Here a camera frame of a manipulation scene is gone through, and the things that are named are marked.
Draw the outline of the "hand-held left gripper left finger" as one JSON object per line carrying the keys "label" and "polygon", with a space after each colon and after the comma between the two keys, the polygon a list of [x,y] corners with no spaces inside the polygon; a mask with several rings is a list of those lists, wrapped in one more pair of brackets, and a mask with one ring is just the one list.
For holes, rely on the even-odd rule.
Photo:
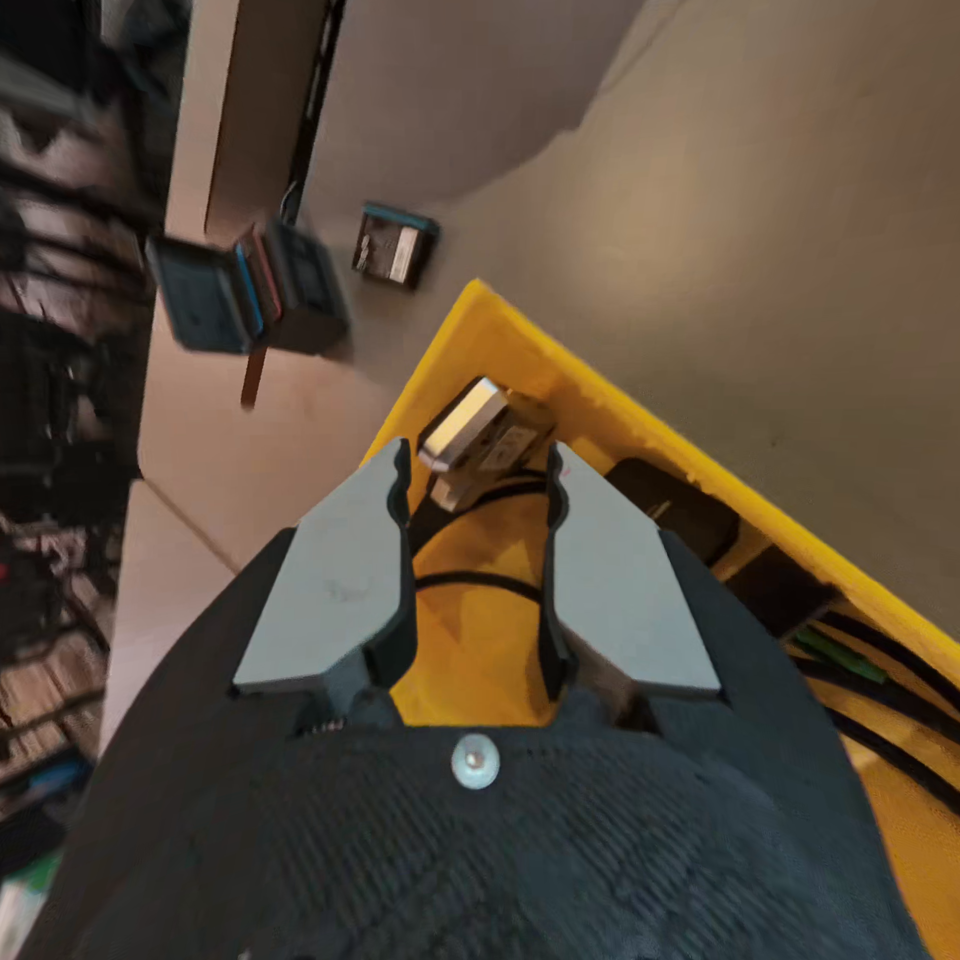
{"label": "hand-held left gripper left finger", "polygon": [[395,438],[298,522],[232,686],[353,702],[390,692],[418,648],[410,442]]}

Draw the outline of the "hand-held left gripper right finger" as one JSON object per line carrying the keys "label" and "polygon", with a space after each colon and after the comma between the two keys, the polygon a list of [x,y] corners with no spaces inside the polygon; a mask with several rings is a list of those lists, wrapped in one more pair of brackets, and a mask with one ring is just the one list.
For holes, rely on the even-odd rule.
{"label": "hand-held left gripper right finger", "polygon": [[707,699],[721,681],[657,524],[567,444],[550,446],[539,668],[550,702],[579,642],[643,693]]}

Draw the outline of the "green-ended black HDMI cable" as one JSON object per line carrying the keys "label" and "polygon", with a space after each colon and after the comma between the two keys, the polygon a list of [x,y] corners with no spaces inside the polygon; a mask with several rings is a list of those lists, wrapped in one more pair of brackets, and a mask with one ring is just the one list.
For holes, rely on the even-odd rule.
{"label": "green-ended black HDMI cable", "polygon": [[556,429],[546,402],[486,376],[470,380],[416,440],[429,480],[408,525],[412,556],[473,511],[546,495],[546,470],[531,462]]}

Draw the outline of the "yellow plastic bin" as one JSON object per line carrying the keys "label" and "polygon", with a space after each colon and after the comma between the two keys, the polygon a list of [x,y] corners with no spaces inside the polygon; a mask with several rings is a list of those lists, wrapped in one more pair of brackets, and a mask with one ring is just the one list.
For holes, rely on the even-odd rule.
{"label": "yellow plastic bin", "polygon": [[[524,318],[482,281],[463,290],[367,450],[411,443],[466,384],[485,376],[545,402],[557,437],[600,474],[639,458],[719,499],[740,518],[732,549],[713,566],[721,582],[777,546],[841,594],[800,630],[882,668],[887,680],[958,717],[957,643],[880,582],[774,506],[735,474],[618,390]],[[419,726],[469,720],[541,726],[553,715],[522,655],[535,646],[535,609],[516,588],[453,582],[417,601],[417,654],[391,690]],[[865,742],[842,737],[866,788],[906,906],[935,958],[959,957],[958,814]]]}

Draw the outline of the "black battery charger case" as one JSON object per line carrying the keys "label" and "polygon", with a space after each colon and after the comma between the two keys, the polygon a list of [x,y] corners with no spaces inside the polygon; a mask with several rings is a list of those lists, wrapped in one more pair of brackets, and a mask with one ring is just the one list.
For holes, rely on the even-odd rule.
{"label": "black battery charger case", "polygon": [[328,251],[280,218],[230,247],[153,236],[146,257],[174,340],[188,351],[325,355],[349,336]]}

